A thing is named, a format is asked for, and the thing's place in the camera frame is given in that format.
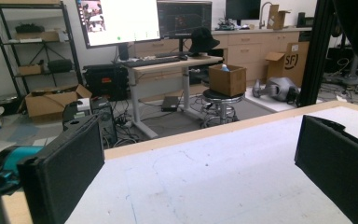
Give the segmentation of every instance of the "black hat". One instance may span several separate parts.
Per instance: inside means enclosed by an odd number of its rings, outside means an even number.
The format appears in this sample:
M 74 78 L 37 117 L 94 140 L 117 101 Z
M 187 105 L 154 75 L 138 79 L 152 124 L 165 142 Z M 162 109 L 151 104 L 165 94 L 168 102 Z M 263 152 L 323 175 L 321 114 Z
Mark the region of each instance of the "black hat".
M 193 53 L 207 52 L 220 44 L 219 40 L 213 39 L 208 28 L 200 27 L 191 33 L 191 47 L 188 51 Z

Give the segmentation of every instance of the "standing desk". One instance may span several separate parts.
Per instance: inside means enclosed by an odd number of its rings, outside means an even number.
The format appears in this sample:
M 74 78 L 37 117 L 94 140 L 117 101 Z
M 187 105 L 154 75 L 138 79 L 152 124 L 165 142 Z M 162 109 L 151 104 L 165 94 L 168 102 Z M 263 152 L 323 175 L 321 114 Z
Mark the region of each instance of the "standing desk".
M 358 105 L 329 102 L 106 150 L 67 223 L 350 223 L 295 166 L 302 115 L 358 137 Z M 32 223 L 22 192 L 11 223 Z
M 145 133 L 149 138 L 156 138 L 158 135 L 141 122 L 138 101 L 140 98 L 159 95 L 162 93 L 184 90 L 184 104 L 180 105 L 181 109 L 185 112 L 195 115 L 203 119 L 200 112 L 193 110 L 189 106 L 190 97 L 190 77 L 188 74 L 189 66 L 196 66 L 208 63 L 217 63 L 221 61 L 221 57 L 205 56 L 197 58 L 188 58 L 186 61 L 177 63 L 162 63 L 141 67 L 127 68 L 129 72 L 129 85 L 131 90 L 132 110 L 133 110 L 133 124 Z M 139 77 L 153 72 L 170 70 L 173 68 L 182 68 L 182 77 L 164 78 L 148 83 L 138 83 L 136 74 Z

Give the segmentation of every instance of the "dark monitor screen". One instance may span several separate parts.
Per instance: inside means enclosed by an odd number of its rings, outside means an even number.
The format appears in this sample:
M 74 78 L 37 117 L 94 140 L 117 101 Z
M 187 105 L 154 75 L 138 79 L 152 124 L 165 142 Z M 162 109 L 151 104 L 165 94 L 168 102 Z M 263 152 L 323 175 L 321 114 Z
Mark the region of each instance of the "dark monitor screen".
M 258 20 L 261 0 L 226 0 L 226 19 Z
M 160 39 L 156 0 L 76 0 L 86 47 Z
M 212 2 L 157 1 L 162 38 L 190 37 L 194 29 L 212 26 Z

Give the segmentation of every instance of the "black metal shelving unit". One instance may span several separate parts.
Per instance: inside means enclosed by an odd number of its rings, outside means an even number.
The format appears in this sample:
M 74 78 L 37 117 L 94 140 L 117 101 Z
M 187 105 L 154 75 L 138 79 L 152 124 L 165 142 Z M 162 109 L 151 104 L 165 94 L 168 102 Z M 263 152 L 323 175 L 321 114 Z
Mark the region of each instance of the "black metal shelving unit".
M 73 71 L 71 72 L 75 72 L 76 73 L 76 77 L 77 77 L 77 82 L 79 84 L 83 85 L 83 78 L 81 76 L 81 70 L 80 70 L 80 66 L 79 66 L 79 62 L 78 62 L 78 58 L 77 58 L 77 53 L 76 53 L 76 47 L 75 47 L 75 42 L 73 39 L 73 35 L 72 35 L 72 29 L 71 29 L 71 23 L 69 21 L 69 16 L 68 16 L 68 11 L 66 8 L 66 5 L 61 1 L 59 4 L 0 4 L 0 19 L 4 26 L 3 31 L 0 31 L 0 48 L 3 52 L 4 58 L 5 58 L 5 62 L 7 64 L 7 68 L 8 71 L 10 73 L 10 76 L 12 78 L 14 87 L 16 89 L 16 93 L 18 94 L 19 98 L 21 98 L 21 91 L 19 89 L 19 85 L 17 83 L 17 78 L 21 78 L 24 88 L 27 91 L 27 93 L 29 93 L 29 88 L 27 85 L 27 81 L 26 78 L 27 77 L 34 77 L 34 76 L 52 76 L 54 84 L 56 84 L 56 80 L 54 77 L 54 73 L 51 73 L 49 71 L 44 72 L 43 74 L 34 74 L 34 75 L 27 75 L 27 76 L 21 76 L 17 73 L 17 70 L 12 68 L 12 64 L 10 63 L 10 59 L 9 59 L 9 54 L 12 54 L 17 66 L 21 66 L 21 65 L 25 65 L 26 63 L 21 63 L 19 56 L 18 56 L 18 52 L 16 49 L 16 46 L 19 45 L 40 45 L 40 50 L 38 51 L 38 53 L 34 56 L 34 58 L 40 54 L 42 51 L 44 51 L 46 53 L 46 61 L 48 62 L 50 60 L 49 56 L 48 56 L 48 51 L 51 50 L 53 53 L 58 54 L 60 57 L 62 57 L 59 53 L 57 53 L 56 51 L 54 51 L 53 49 L 49 48 L 48 45 L 51 43 L 61 43 L 59 41 L 42 41 L 42 42 L 33 42 L 33 43 L 11 43 L 11 42 L 4 42 L 2 36 L 6 36 L 7 39 L 12 39 L 12 36 L 10 34 L 9 31 L 9 27 L 7 25 L 7 20 L 5 18 L 5 12 L 4 9 L 51 9 L 51 10 L 60 10 L 62 12 L 62 18 L 65 24 L 65 29 L 66 29 L 66 33 L 68 34 L 68 40 L 65 41 L 65 43 L 70 45 L 70 49 L 71 49 L 71 53 L 72 53 L 72 62 L 73 62 Z

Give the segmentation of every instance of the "keyboard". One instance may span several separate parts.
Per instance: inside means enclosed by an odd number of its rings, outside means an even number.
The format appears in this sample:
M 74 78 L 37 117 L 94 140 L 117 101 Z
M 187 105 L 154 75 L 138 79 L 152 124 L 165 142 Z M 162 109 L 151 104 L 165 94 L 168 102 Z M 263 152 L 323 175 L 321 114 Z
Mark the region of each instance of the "keyboard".
M 166 58 L 173 56 L 185 56 L 190 54 L 189 51 L 176 51 L 176 52 L 167 52 L 167 53 L 157 53 L 155 54 L 156 58 Z
M 126 67 L 141 67 L 141 66 L 148 66 L 160 63 L 176 63 L 180 62 L 178 58 L 157 58 L 153 60 L 145 60 L 145 61 L 136 61 L 136 62 L 124 62 L 124 66 Z

